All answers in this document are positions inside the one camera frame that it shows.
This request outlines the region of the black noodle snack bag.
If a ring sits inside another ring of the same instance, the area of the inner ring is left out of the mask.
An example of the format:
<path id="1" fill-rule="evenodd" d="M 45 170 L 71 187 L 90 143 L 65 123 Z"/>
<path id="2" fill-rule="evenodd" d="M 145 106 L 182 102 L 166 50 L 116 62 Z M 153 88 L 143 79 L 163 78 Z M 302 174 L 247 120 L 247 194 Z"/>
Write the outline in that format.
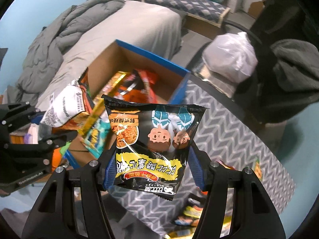
<path id="1" fill-rule="evenodd" d="M 173 200 L 206 108 L 102 98 L 116 136 L 113 184 Z"/>

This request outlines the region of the white orange snack bag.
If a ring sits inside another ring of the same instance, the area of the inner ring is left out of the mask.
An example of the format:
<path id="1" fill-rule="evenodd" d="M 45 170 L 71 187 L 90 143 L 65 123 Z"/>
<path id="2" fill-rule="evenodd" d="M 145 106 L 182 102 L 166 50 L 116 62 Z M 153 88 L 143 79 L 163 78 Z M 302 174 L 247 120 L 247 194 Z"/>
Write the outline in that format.
<path id="1" fill-rule="evenodd" d="M 94 106 L 88 83 L 73 80 L 53 100 L 40 123 L 51 128 L 79 130 Z"/>

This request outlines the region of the teal yellow snack bag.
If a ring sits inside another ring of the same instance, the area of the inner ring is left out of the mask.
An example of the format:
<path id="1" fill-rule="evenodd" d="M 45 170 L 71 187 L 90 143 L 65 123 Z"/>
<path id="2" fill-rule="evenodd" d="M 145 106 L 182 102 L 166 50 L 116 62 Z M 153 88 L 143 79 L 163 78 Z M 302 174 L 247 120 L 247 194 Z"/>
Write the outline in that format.
<path id="1" fill-rule="evenodd" d="M 104 151 L 106 137 L 110 131 L 110 121 L 105 109 L 104 100 L 98 98 L 95 102 L 92 113 L 78 133 L 84 147 L 95 158 L 99 158 Z"/>

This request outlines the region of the grey chevron ottoman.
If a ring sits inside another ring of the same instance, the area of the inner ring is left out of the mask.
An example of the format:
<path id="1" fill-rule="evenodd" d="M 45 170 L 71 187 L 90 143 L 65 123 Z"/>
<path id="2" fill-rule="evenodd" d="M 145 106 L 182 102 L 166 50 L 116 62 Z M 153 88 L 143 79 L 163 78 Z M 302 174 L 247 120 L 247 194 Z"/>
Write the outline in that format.
<path id="1" fill-rule="evenodd" d="M 294 194 L 295 183 L 266 144 L 230 110 L 192 81 L 187 82 L 184 103 L 207 107 L 194 137 L 198 148 L 207 152 L 211 160 L 222 160 L 237 170 L 253 168 L 258 161 L 262 184 L 281 214 Z M 182 209 L 187 196 L 195 191 L 190 168 L 186 168 L 172 201 L 118 186 L 109 190 L 126 210 L 160 236 L 173 229 L 172 219 Z"/>

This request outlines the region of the orange snack bag in box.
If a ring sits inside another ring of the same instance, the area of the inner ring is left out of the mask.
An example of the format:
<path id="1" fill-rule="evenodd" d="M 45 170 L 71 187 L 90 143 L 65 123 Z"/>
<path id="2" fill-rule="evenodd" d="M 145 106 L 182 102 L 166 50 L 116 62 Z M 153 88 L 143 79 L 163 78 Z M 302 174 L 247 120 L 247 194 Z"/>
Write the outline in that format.
<path id="1" fill-rule="evenodd" d="M 149 70 L 118 71 L 101 89 L 99 96 L 105 94 L 131 103 L 156 104 L 157 98 L 153 88 L 158 79 L 158 74 Z"/>

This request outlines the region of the blue cardboard box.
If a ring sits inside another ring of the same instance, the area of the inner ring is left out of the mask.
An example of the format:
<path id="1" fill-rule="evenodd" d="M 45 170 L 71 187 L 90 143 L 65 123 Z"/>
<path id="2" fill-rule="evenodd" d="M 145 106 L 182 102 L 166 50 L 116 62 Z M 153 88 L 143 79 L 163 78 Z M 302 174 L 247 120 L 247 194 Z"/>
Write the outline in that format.
<path id="1" fill-rule="evenodd" d="M 62 126 L 78 132 L 71 149 L 80 148 L 98 158 L 114 142 L 102 95 L 133 103 L 180 104 L 189 75 L 154 53 L 114 41 L 75 80 L 84 109 Z"/>

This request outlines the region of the white plastic bag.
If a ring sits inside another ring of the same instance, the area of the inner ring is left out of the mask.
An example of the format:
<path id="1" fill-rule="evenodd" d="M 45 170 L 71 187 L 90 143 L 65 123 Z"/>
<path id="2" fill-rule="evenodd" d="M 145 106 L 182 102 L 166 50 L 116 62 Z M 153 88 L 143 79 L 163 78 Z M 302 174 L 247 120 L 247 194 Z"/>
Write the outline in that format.
<path id="1" fill-rule="evenodd" d="M 246 32 L 216 36 L 204 49 L 202 58 L 210 71 L 236 84 L 248 79 L 258 63 Z"/>

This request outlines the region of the grey rumpled duvet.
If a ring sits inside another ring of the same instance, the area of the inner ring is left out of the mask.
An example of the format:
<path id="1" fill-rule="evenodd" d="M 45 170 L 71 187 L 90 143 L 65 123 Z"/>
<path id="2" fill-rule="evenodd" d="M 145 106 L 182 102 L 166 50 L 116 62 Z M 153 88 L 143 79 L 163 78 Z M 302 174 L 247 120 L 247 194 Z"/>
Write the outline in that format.
<path id="1" fill-rule="evenodd" d="M 63 56 L 100 22 L 123 8 L 125 0 L 86 0 L 62 12 L 44 28 L 28 48 L 23 71 L 14 86 L 8 86 L 8 103 L 28 101 L 36 105 L 63 63 Z"/>

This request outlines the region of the grey bed mattress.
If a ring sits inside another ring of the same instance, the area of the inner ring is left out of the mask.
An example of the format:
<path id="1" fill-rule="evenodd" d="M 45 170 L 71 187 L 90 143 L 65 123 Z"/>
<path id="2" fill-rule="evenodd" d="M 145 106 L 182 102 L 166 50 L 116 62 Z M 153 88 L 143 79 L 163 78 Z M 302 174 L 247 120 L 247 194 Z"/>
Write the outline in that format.
<path id="1" fill-rule="evenodd" d="M 79 78 L 85 69 L 115 40 L 171 59 L 181 45 L 182 17 L 160 5 L 126 1 L 115 12 L 81 36 L 63 55 L 62 64 L 36 107 L 46 111 L 50 100 Z"/>

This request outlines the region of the checkered bench cushion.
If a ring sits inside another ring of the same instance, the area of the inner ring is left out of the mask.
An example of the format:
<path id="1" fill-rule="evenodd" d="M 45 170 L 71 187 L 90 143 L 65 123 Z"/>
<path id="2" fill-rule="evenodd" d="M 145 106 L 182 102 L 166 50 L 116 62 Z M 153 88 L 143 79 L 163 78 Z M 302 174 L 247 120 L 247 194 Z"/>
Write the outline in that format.
<path id="1" fill-rule="evenodd" d="M 210 0 L 142 0 L 142 2 L 183 11 L 217 27 L 221 26 L 224 17 L 230 12 L 230 8 Z"/>

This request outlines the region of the black office chair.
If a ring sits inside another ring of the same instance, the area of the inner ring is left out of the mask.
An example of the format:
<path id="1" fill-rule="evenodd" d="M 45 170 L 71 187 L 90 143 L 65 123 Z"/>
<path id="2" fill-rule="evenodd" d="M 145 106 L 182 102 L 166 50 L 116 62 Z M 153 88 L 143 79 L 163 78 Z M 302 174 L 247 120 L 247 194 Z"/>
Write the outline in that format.
<path id="1" fill-rule="evenodd" d="M 247 33 L 258 64 L 240 83 L 235 102 L 261 123 L 279 123 L 318 102 L 318 17 L 309 0 L 265 0 L 250 29 L 225 20 Z"/>

